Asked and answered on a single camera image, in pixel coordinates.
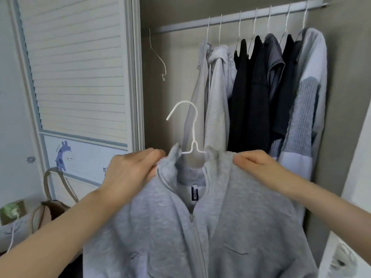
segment clothing rod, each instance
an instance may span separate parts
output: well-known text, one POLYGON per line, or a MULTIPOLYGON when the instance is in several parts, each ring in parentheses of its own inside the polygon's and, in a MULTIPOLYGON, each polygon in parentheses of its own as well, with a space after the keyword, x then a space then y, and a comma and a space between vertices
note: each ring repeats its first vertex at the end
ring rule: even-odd
MULTIPOLYGON (((302 1, 302 2, 297 2, 297 3, 292 3, 292 4, 274 6, 271 8, 271 16, 279 15, 279 14, 286 14, 289 10, 289 6, 290 6, 290 13, 305 11, 305 8, 307 5, 308 5, 308 10, 310 10, 310 9, 323 8, 327 5, 327 3, 325 3, 325 0, 309 0, 308 4, 307 4, 307 1, 302 1)), ((269 16, 269 7, 257 10, 257 18, 268 17, 268 16, 269 16)), ((241 20, 254 19, 254 18, 255 18, 255 9, 252 11, 241 12, 241 20)), ((239 20, 240 20, 239 12, 235 14, 223 15, 221 17, 222 24, 236 22, 239 20)), ((154 30, 154 32, 155 34, 159 34, 159 33, 173 32, 173 31, 179 31, 179 30, 185 30, 185 29, 191 29, 191 28, 205 27, 208 25, 208 22, 209 22, 209 18, 205 18, 205 19, 193 20, 193 21, 188 21, 188 22, 183 22, 183 23, 170 24, 170 25, 157 27, 154 30)), ((220 16, 210 18, 210 25, 216 25, 216 24, 220 24, 220 16)))

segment zipper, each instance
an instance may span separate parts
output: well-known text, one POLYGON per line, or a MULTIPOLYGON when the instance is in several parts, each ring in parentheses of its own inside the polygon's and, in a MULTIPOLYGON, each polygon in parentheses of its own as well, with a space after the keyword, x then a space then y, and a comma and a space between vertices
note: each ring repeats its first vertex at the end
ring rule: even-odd
POLYGON ((190 214, 190 221, 192 226, 193 238, 192 238, 192 249, 195 257, 196 265, 196 277, 206 278, 206 267, 203 259, 200 236, 198 235, 196 222, 194 221, 194 215, 190 214))

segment closet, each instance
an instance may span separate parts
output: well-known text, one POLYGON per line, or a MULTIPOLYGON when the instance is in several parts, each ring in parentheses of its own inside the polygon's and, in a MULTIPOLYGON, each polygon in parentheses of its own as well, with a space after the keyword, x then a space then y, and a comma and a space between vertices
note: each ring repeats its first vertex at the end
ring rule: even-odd
MULTIPOLYGON (((242 39, 249 46, 253 36, 272 33, 283 50, 288 34, 301 38, 303 24, 323 33, 328 50, 326 121, 313 181, 341 195, 371 98, 369 0, 7 2, 42 171, 60 166, 78 197, 99 186, 113 155, 147 147, 168 152, 182 142, 189 106, 166 117, 191 99, 201 42, 239 52, 242 39), (59 150, 69 163, 58 162, 59 150)), ((72 204, 51 179, 53 196, 72 204)), ((320 266, 329 231, 310 214, 304 227, 320 266)))

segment gray sweatshirt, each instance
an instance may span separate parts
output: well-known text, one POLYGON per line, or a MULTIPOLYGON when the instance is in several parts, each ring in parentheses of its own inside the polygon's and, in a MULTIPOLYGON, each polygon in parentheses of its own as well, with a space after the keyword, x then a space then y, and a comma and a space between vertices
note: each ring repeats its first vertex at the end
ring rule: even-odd
POLYGON ((84 277, 317 277, 290 201, 233 165, 233 153, 206 150, 192 169, 173 146, 86 243, 84 277))

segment empty hanger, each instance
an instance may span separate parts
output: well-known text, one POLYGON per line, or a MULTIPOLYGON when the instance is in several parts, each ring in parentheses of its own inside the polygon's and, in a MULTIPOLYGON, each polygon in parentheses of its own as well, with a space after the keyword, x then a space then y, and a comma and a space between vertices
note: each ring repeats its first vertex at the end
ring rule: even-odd
POLYGON ((296 40, 298 40, 300 34, 303 33, 304 29, 305 29, 305 24, 306 24, 306 14, 308 13, 308 2, 309 0, 306 1, 305 3, 305 12, 304 12, 304 18, 303 18, 303 29, 302 31, 300 31, 299 35, 297 36, 296 40))
POLYGON ((152 42, 151 42, 151 29, 148 28, 148 31, 150 32, 150 48, 151 50, 158 56, 158 58, 162 61, 164 67, 165 67, 165 74, 162 74, 162 77, 163 77, 163 81, 165 81, 165 77, 166 76, 166 65, 164 63, 164 61, 162 60, 162 58, 160 58, 160 56, 157 54, 157 52, 155 52, 155 50, 152 48, 152 42))
POLYGON ((286 15, 286 25, 285 25, 285 32, 283 32, 283 35, 282 35, 282 37, 281 37, 281 40, 279 41, 279 44, 280 44, 280 45, 281 45, 281 41, 282 41, 283 37, 284 37, 285 34, 287 33, 287 23, 289 22, 290 7, 291 7, 291 4, 289 5, 289 10, 287 11, 287 15, 286 15))
POLYGON ((208 28, 210 27, 210 17, 209 17, 209 23, 207 24, 207 32, 206 32, 206 43, 208 39, 208 28))
POLYGON ((221 30, 221 20, 223 19, 223 14, 220 15, 220 25, 219 25, 219 46, 220 46, 220 30, 221 30))
POLYGON ((236 45, 235 51, 237 51, 238 41, 240 40, 240 38, 241 38, 241 11, 240 11, 240 20, 238 23, 238 39, 237 39, 237 45, 236 45))
POLYGON ((193 145, 196 144, 196 150, 200 153, 206 153, 206 151, 201 151, 199 148, 198 148, 198 143, 197 143, 197 140, 196 140, 196 134, 195 134, 195 130, 194 130, 194 126, 196 124, 196 120, 197 120, 197 116, 198 116, 198 111, 197 111, 197 107, 196 105, 194 105, 193 102, 190 102, 188 100, 182 100, 181 102, 178 102, 177 104, 175 104, 173 110, 170 112, 169 116, 166 118, 166 121, 169 121, 170 119, 170 116, 173 114, 173 112, 175 111, 175 109, 178 107, 178 105, 182 104, 182 103, 190 103, 195 111, 196 111, 196 115, 194 117, 194 120, 193 120, 193 125, 192 125, 192 144, 191 144, 191 151, 187 151, 187 152, 182 152, 182 154, 190 154, 192 153, 193 151, 193 145))
POLYGON ((269 34, 269 32, 270 32, 269 24, 271 23, 271 9, 272 9, 272 6, 269 7, 267 36, 268 36, 268 34, 269 34))
POLYGON ((253 39, 255 37, 256 17, 257 17, 257 8, 255 10, 255 18, 254 18, 254 33, 253 33, 253 37, 251 37, 251 41, 250 41, 250 44, 248 46, 248 52, 250 51, 251 43, 253 42, 253 39))

